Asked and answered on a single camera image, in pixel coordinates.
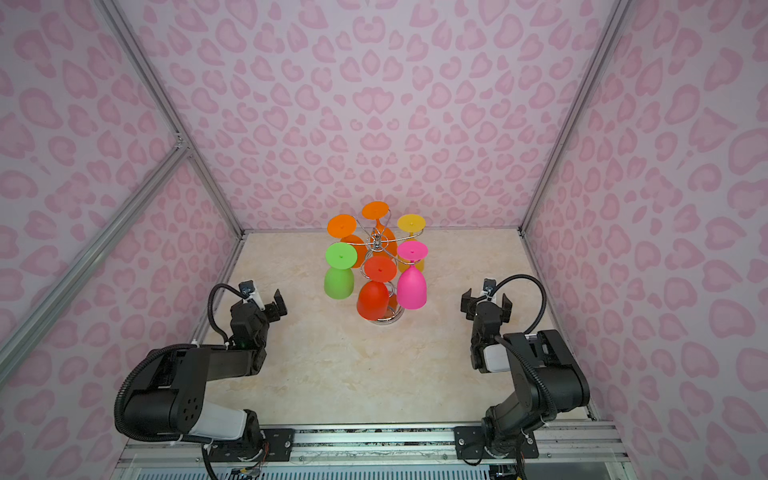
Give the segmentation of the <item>red plastic wine glass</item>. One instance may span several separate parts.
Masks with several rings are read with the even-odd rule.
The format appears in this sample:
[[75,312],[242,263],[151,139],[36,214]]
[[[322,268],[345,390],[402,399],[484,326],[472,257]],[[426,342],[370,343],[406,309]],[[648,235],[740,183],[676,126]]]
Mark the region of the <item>red plastic wine glass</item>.
[[358,314],[369,321],[377,321],[387,313],[390,292],[388,284],[395,278],[398,270],[389,258],[372,257],[362,265],[368,282],[361,288],[358,300]]

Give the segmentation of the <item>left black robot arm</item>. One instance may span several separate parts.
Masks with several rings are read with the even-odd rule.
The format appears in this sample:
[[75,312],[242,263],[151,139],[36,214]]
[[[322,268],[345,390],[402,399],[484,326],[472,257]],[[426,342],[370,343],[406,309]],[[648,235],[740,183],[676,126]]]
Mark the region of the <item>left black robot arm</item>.
[[209,383],[259,374],[267,358],[270,327],[287,314],[279,291],[264,302],[253,281],[213,286],[238,297],[230,308],[230,329],[211,327],[223,339],[214,344],[174,344],[151,350],[127,375],[114,402],[117,431],[147,443],[186,442],[202,448],[204,460],[261,462],[268,440],[257,414],[206,400]]

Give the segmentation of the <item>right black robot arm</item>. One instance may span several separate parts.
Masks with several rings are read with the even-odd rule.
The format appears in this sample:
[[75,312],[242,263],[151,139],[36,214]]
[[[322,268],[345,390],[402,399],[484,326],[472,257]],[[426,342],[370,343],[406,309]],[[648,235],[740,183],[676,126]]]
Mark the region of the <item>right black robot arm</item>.
[[472,368],[508,373],[513,382],[513,392],[489,407],[478,426],[454,429],[456,455],[469,465],[537,458],[535,431],[590,400],[586,377],[558,331],[501,333],[511,307],[507,297],[500,305],[469,291],[461,297],[460,310],[472,322]]

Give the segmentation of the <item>yellow plastic wine glass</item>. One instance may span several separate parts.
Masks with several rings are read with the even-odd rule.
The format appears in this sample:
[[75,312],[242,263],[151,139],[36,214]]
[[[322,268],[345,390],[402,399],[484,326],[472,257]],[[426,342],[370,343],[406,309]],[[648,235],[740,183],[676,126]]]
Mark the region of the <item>yellow plastic wine glass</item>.
[[419,236],[423,234],[426,228],[426,220],[418,214],[404,214],[397,220],[397,228],[403,234],[398,241],[397,266],[400,273],[405,273],[409,268],[415,267],[419,271],[424,270],[425,255],[421,255],[417,260],[412,258],[411,254],[403,257],[400,254],[403,245],[409,246],[413,242],[419,242]]

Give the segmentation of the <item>pink plastic wine glass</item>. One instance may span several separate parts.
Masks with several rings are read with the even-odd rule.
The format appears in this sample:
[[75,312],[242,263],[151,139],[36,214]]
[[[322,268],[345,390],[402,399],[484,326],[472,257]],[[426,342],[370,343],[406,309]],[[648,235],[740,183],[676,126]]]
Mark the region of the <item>pink plastic wine glass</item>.
[[404,309],[418,310],[427,303],[426,279],[416,265],[424,260],[428,253],[428,247],[416,240],[404,242],[398,247],[398,255],[407,265],[397,283],[398,302]]

